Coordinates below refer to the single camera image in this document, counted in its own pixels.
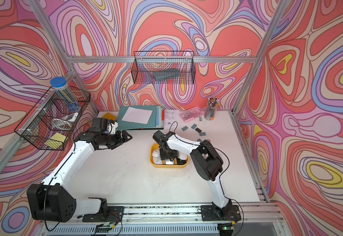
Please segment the white mouse with logo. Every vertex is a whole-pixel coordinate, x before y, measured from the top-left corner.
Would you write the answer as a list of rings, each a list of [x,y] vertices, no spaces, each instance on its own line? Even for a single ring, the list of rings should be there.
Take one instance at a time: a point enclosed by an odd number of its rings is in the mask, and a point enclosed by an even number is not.
[[[167,160],[165,160],[165,164],[166,165],[174,165],[174,161],[167,159]]]

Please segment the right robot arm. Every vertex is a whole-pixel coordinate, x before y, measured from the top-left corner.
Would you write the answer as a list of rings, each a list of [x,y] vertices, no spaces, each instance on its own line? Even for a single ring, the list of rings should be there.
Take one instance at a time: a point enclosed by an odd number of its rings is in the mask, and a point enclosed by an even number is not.
[[[212,195],[213,209],[210,213],[202,206],[202,213],[218,220],[229,216],[233,203],[225,196],[225,190],[221,184],[224,162],[217,149],[208,140],[194,142],[171,131],[167,134],[156,131],[153,134],[153,140],[159,145],[161,160],[177,160],[178,164],[185,164],[189,157],[199,176],[207,181]]]

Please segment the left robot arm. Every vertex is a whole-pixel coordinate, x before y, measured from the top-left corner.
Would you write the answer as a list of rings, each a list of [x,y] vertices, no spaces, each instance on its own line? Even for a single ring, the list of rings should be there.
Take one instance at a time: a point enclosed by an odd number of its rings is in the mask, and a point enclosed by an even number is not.
[[[104,118],[94,118],[85,132],[77,135],[73,147],[59,165],[40,183],[27,190],[30,213],[40,221],[67,222],[73,217],[108,215],[107,200],[99,197],[76,199],[70,186],[85,161],[98,150],[113,150],[130,141],[125,130]]]

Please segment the white round mouse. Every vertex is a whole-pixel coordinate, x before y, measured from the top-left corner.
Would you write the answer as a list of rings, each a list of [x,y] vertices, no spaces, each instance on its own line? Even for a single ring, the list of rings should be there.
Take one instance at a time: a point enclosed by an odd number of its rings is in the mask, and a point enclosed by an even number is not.
[[[154,158],[153,163],[155,165],[163,165],[163,161],[160,158]]]

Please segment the yellow storage box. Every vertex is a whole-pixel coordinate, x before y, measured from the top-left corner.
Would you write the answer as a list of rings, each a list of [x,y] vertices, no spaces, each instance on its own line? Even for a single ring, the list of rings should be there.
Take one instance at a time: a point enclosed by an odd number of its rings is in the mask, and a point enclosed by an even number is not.
[[[151,147],[150,150],[150,155],[149,155],[149,162],[152,164],[153,167],[155,168],[167,168],[167,169],[181,169],[187,166],[187,164],[190,161],[190,157],[181,154],[182,157],[186,157],[186,160],[180,160],[179,158],[175,158],[173,160],[173,163],[171,161],[167,160],[161,160],[161,153],[160,153],[160,147],[157,143],[154,143]]]

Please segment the small white mouse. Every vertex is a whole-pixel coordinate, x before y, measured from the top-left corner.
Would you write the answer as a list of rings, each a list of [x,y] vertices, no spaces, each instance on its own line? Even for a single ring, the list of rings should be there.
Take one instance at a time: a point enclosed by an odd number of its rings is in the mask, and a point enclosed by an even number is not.
[[[160,150],[159,149],[156,149],[152,152],[152,157],[153,158],[161,158],[161,155],[160,155]]]

